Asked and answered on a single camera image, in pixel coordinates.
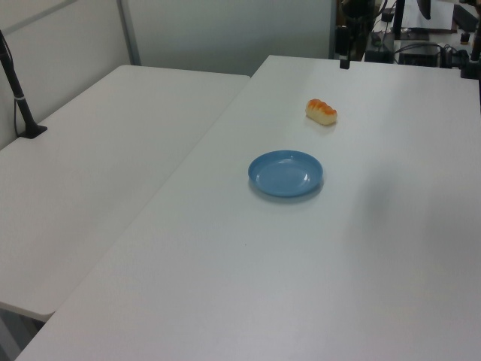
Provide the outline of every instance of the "black stand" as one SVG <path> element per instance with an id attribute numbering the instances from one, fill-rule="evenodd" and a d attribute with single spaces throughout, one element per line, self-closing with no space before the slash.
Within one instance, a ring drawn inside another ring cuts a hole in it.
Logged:
<path id="1" fill-rule="evenodd" d="M 46 126 L 39 126 L 32 117 L 30 113 L 29 105 L 23 95 L 22 87 L 17 78 L 17 74 L 14 70 L 14 64 L 12 63 L 10 56 L 8 55 L 8 50 L 5 45 L 5 39 L 3 37 L 2 31 L 0 30 L 0 60 L 2 61 L 2 66 L 7 75 L 8 83 L 14 92 L 15 101 L 18 104 L 20 113 L 22 113 L 23 120 L 25 121 L 25 132 L 20 134 L 20 137 L 33 139 L 36 138 L 41 133 L 47 130 Z"/>

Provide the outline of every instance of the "white table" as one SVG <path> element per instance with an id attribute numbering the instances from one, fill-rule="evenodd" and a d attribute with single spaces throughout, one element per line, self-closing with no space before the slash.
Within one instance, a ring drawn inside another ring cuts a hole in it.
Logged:
<path id="1" fill-rule="evenodd" d="M 0 308 L 46 320 L 248 77 L 123 66 L 0 152 Z"/>
<path id="2" fill-rule="evenodd" d="M 270 57 L 19 361 L 476 359 L 480 121 L 453 71 Z M 322 189 L 255 191 L 278 149 Z"/>

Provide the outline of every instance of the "bread roll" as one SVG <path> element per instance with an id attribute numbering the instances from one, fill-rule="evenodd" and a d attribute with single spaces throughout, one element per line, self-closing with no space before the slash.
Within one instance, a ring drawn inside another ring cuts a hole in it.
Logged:
<path id="1" fill-rule="evenodd" d="M 312 99 L 307 103 L 306 115 L 324 126 L 330 126 L 337 121 L 337 112 L 318 99 Z"/>

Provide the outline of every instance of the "floor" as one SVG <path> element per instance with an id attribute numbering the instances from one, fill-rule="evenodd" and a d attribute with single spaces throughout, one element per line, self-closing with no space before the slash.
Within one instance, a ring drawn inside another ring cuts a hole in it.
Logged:
<path id="1" fill-rule="evenodd" d="M 14 361 L 43 325 L 0 309 L 0 361 Z"/>

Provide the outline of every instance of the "bread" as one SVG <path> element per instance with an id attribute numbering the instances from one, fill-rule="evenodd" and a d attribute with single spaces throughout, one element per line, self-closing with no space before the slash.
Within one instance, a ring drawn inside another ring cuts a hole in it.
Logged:
<path id="1" fill-rule="evenodd" d="M 330 126 L 337 122 L 337 112 L 318 99 L 312 99 L 307 103 L 306 115 L 324 126 Z"/>

